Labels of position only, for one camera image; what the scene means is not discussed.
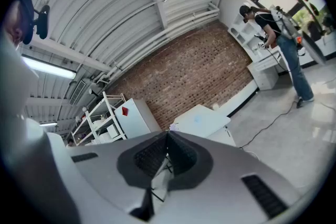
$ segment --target ceiling light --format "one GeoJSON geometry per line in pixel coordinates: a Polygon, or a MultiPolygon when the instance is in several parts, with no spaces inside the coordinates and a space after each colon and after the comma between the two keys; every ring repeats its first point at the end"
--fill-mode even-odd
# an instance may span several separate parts
{"type": "Polygon", "coordinates": [[[26,55],[22,55],[22,59],[30,68],[37,71],[54,74],[68,79],[74,79],[76,76],[76,72],[63,67],[58,67],[52,63],[37,60],[26,55]]]}
{"type": "Polygon", "coordinates": [[[46,122],[46,123],[41,123],[41,127],[47,127],[47,126],[56,126],[57,122],[46,122]]]}

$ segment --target black baseboard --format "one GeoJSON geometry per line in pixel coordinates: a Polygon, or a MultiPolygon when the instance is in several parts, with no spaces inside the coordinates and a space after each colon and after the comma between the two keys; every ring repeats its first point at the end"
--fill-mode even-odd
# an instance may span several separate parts
{"type": "Polygon", "coordinates": [[[255,89],[254,92],[251,93],[251,95],[250,95],[248,98],[246,98],[246,100],[245,100],[243,103],[241,103],[241,104],[239,105],[239,107],[237,107],[234,111],[232,111],[232,112],[228,115],[228,117],[231,118],[231,117],[232,117],[234,114],[236,114],[236,113],[237,113],[243,106],[245,106],[246,103],[247,103],[248,101],[250,101],[250,99],[256,94],[257,91],[259,91],[259,88],[255,89]]]}
{"type": "MultiPolygon", "coordinates": [[[[336,51],[327,55],[325,58],[328,61],[328,60],[330,60],[332,58],[335,58],[335,57],[336,57],[336,51]]],[[[304,68],[312,67],[312,66],[315,66],[315,65],[317,65],[317,62],[316,61],[311,61],[311,62],[307,62],[304,65],[302,65],[301,68],[304,69],[304,68]]],[[[282,75],[285,75],[287,73],[288,73],[287,71],[283,71],[283,72],[280,72],[278,74],[279,74],[279,76],[282,76],[282,75]]]]}

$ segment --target jeans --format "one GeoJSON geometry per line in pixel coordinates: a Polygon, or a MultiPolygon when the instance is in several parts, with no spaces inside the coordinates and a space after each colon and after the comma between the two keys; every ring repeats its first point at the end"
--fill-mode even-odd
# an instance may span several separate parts
{"type": "Polygon", "coordinates": [[[305,101],[313,98],[314,94],[300,66],[299,56],[297,54],[294,40],[288,39],[287,37],[281,35],[277,38],[276,43],[280,47],[287,61],[293,86],[298,96],[305,101]]]}

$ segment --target white desk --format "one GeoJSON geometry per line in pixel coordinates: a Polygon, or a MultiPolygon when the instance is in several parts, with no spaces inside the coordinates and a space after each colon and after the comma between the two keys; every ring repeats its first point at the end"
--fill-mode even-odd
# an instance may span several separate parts
{"type": "Polygon", "coordinates": [[[174,130],[236,146],[226,125],[230,118],[198,104],[174,120],[174,130]]]}

